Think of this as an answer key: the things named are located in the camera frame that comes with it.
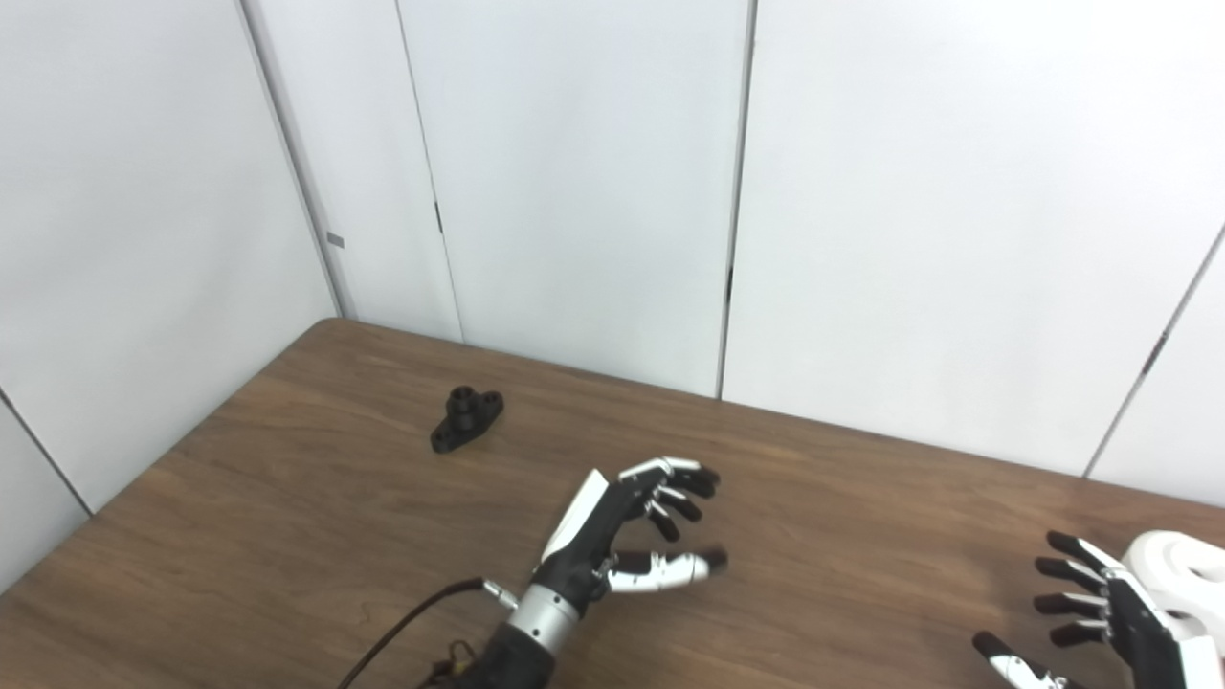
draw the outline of black cable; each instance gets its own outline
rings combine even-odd
[[[466,579],[464,581],[457,581],[447,586],[446,588],[439,591],[437,593],[430,596],[429,598],[421,601],[419,606],[417,606],[412,611],[408,611],[408,614],[404,615],[403,619],[397,622],[396,626],[388,629],[387,634],[382,635],[382,639],[375,641],[374,646],[370,646],[370,650],[366,651],[366,655],[361,656],[361,660],[358,661],[358,664],[353,666],[353,669],[349,671],[349,674],[344,676],[344,679],[342,679],[341,683],[337,684],[336,689],[347,689],[350,684],[353,684],[353,680],[358,678],[358,674],[360,674],[361,671],[365,669],[368,664],[370,664],[370,661],[375,660],[375,656],[379,655],[379,651],[382,651],[387,646],[387,644],[391,644],[391,640],[394,639],[396,635],[401,633],[401,630],[408,626],[408,623],[413,622],[417,618],[417,615],[430,609],[430,607],[434,606],[434,603],[437,603],[442,598],[454,596],[456,593],[462,593],[464,591],[480,591],[484,587],[485,587],[485,580],[479,576],[477,579]]]

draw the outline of robot hand finger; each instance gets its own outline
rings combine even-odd
[[[1034,566],[1039,573],[1055,579],[1071,581],[1090,593],[1101,593],[1106,588],[1106,580],[1088,566],[1058,558],[1038,558]]]
[[[681,532],[676,528],[676,522],[659,503],[650,500],[647,503],[647,519],[655,525],[664,541],[675,543],[681,539]]]
[[[687,495],[674,488],[660,488],[655,494],[655,501],[676,510],[676,514],[690,521],[699,521],[702,519],[702,510]]]
[[[1072,555],[1073,558],[1077,558],[1089,565],[1089,569],[1099,575],[1106,570],[1126,569],[1123,568],[1123,563],[1107,555],[1105,550],[1093,543],[1089,543],[1084,538],[1077,538],[1076,536],[1068,536],[1067,533],[1060,533],[1058,531],[1049,531],[1046,532],[1046,542],[1051,546],[1051,548],[1055,548],[1065,555]]]
[[[688,490],[701,498],[713,497],[714,488],[719,484],[718,473],[693,460],[682,460],[680,457],[655,457],[622,471],[617,476],[617,479],[621,482],[670,485]]]
[[[609,571],[612,593],[649,593],[688,586],[718,574],[728,566],[728,552],[708,548],[696,553],[619,552]]]
[[[1018,656],[990,631],[975,634],[974,647],[1008,684],[1017,689],[1085,689],[1077,682],[1052,673],[1045,666]]]
[[[1045,615],[1078,614],[1091,619],[1105,619],[1106,600],[1084,593],[1050,593],[1035,597],[1034,609]]]
[[[1104,644],[1110,624],[1098,619],[1080,619],[1051,630],[1051,644],[1060,649],[1096,641]]]

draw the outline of white robot part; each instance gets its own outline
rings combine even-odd
[[[1050,674],[1034,674],[1034,671],[1019,656],[995,656],[989,662],[1008,684],[1018,689],[1063,689]]]
[[[1176,640],[1207,634],[1225,653],[1225,549],[1176,531],[1149,531],[1132,542],[1123,564],[1170,615]]]
[[[664,588],[688,586],[718,573],[726,565],[726,561],[728,555],[722,550],[679,555],[650,553],[648,571],[630,573],[616,569],[610,571],[609,591],[612,593],[652,593]]]
[[[1187,689],[1221,689],[1225,676],[1221,674],[1220,653],[1210,636],[1197,636],[1178,642],[1178,657],[1187,672]]]
[[[617,474],[617,478],[625,481],[636,473],[643,473],[653,468],[663,470],[668,476],[673,476],[676,473],[676,470],[697,471],[702,468],[702,465],[695,462],[693,460],[682,460],[680,457],[655,457],[622,471]]]
[[[575,499],[570,501],[570,506],[566,508],[566,514],[562,515],[561,521],[557,523],[557,528],[554,530],[552,536],[549,537],[549,543],[544,547],[544,554],[540,555],[540,561],[544,561],[549,555],[565,548],[575,536],[578,535],[578,530],[583,527],[587,522],[587,517],[592,515],[592,510],[600,501],[604,495],[604,490],[609,487],[609,481],[604,478],[604,474],[597,470],[592,470],[592,473],[587,474],[587,481],[575,494]]]

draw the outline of panel seam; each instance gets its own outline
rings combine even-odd
[[[451,303],[456,309],[456,326],[459,329],[459,342],[468,343],[463,333],[463,314],[459,311],[459,293],[456,291],[456,271],[451,267],[451,250],[447,248],[447,233],[442,229],[442,210],[439,206],[439,186],[434,181],[434,161],[430,159],[430,145],[425,137],[425,118],[421,116],[421,99],[417,94],[417,75],[413,72],[413,58],[408,51],[408,32],[404,31],[404,13],[401,10],[399,0],[391,0],[396,5],[396,22],[399,28],[399,43],[404,49],[404,64],[408,66],[408,85],[413,92],[413,107],[417,108],[417,126],[421,132],[421,151],[425,153],[425,170],[430,175],[430,196],[434,199],[434,215],[439,223],[439,234],[442,240],[442,260],[447,264],[447,281],[451,284]]]
[[[1220,249],[1223,239],[1225,239],[1225,223],[1223,223],[1220,230],[1216,232],[1216,238],[1208,248],[1208,254],[1204,255],[1203,261],[1199,262],[1199,268],[1191,278],[1191,283],[1187,284],[1187,289],[1182,293],[1182,299],[1178,300],[1178,305],[1175,306],[1174,314],[1170,316],[1170,321],[1166,322],[1165,330],[1161,331],[1156,345],[1144,360],[1144,367],[1140,369],[1140,374],[1136,376],[1136,381],[1132,383],[1132,387],[1127,391],[1127,396],[1123,397],[1123,403],[1120,405],[1118,411],[1115,413],[1115,418],[1111,419],[1110,425],[1106,427],[1106,433],[1101,436],[1101,441],[1098,444],[1098,449],[1093,452],[1093,457],[1089,459],[1089,463],[1084,467],[1084,473],[1080,474],[1080,478],[1093,478],[1093,470],[1098,467],[1098,461],[1101,460],[1102,452],[1106,451],[1106,446],[1110,444],[1111,438],[1115,436],[1115,432],[1118,429],[1118,423],[1123,419],[1123,414],[1127,413],[1128,407],[1132,406],[1132,401],[1136,400],[1137,392],[1139,392],[1140,386],[1144,385],[1144,381],[1152,373],[1153,367],[1156,364],[1166,342],[1169,342],[1169,340],[1174,336],[1175,326],[1178,325],[1178,320],[1182,319],[1182,313],[1187,309],[1187,304],[1191,303],[1191,298],[1194,295],[1196,289],[1199,288],[1199,283],[1203,281],[1204,275],[1208,272],[1208,267],[1216,256],[1216,251]]]
[[[72,498],[75,498],[77,504],[81,505],[81,509],[85,510],[85,514],[88,515],[89,517],[93,517],[94,511],[89,509],[89,505],[85,501],[85,498],[82,498],[81,494],[77,493],[76,485],[72,485],[72,482],[69,481],[67,474],[64,473],[64,470],[60,468],[60,465],[56,463],[55,460],[51,457],[51,454],[47,451],[47,446],[43,445],[43,441],[38,439],[38,435],[34,434],[34,429],[29,428],[29,424],[26,423],[24,417],[22,417],[21,412],[17,411],[17,406],[12,403],[12,400],[9,398],[9,395],[5,394],[4,389],[0,389],[0,405],[7,407],[9,411],[12,412],[12,418],[17,419],[17,424],[21,425],[21,429],[26,432],[26,435],[29,436],[29,440],[34,444],[34,446],[38,447],[39,454],[43,455],[43,460],[47,461],[48,466],[51,467],[51,471],[55,472],[55,476],[59,477],[59,479],[64,483],[64,487],[67,488],[69,493],[72,494]]]
[[[298,202],[301,205],[303,212],[306,215],[306,228],[311,233],[311,242],[315,245],[320,266],[323,268],[323,278],[327,284],[327,291],[332,297],[332,308],[336,309],[336,313],[342,318],[354,319],[356,318],[355,309],[349,308],[349,304],[347,304],[349,302],[348,295],[341,291],[341,286],[337,281],[337,267],[332,262],[331,251],[325,245],[326,239],[323,232],[320,229],[323,227],[323,223],[320,222],[320,213],[316,212],[318,201],[310,191],[310,186],[306,184],[301,156],[290,141],[289,132],[292,129],[289,128],[288,118],[284,112],[285,108],[281,102],[282,99],[278,98],[272,87],[272,78],[268,75],[267,51],[262,45],[260,45],[260,40],[256,38],[254,28],[255,22],[252,21],[251,9],[247,5],[249,2],[250,0],[234,0],[234,4],[238,6],[243,31],[246,34],[247,47],[251,50],[252,58],[255,58],[260,86],[263,88],[265,102],[272,113],[272,121],[276,125],[277,139],[281,141],[281,150],[285,156],[285,161],[289,163],[289,170],[294,178],[294,188],[298,191]]]
[[[723,400],[723,379],[728,367],[728,332],[731,327],[731,280],[736,266],[736,234],[740,230],[740,195],[745,177],[745,141],[748,136],[748,93],[753,81],[753,53],[757,48],[757,1],[748,0],[745,26],[745,63],[740,76],[740,121],[736,131],[736,162],[731,181],[731,218],[728,229],[728,265],[724,271],[723,314],[719,322],[719,360],[714,373],[714,398]]]

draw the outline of cable connector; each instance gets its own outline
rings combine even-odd
[[[502,588],[495,581],[490,581],[489,579],[484,581],[484,586],[485,591],[488,591],[490,596],[497,600],[499,604],[501,604],[503,608],[508,611],[518,609],[519,600],[518,597],[514,596],[514,593],[511,593],[510,591]]]

